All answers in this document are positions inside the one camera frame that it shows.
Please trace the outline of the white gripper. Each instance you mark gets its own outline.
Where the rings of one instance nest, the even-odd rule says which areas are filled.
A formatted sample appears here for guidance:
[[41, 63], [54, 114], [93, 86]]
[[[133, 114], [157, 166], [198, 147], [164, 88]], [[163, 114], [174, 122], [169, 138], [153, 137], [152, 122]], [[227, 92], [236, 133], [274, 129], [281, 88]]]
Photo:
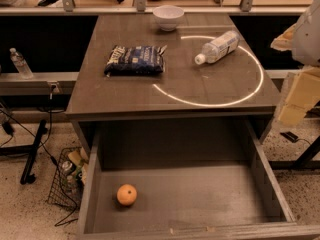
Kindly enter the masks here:
[[[292, 50], [294, 60], [320, 66], [320, 0], [313, 0], [296, 25], [276, 37], [270, 47], [278, 51]], [[293, 76], [277, 119], [284, 126], [296, 126], [319, 101], [320, 68], [303, 67]]]

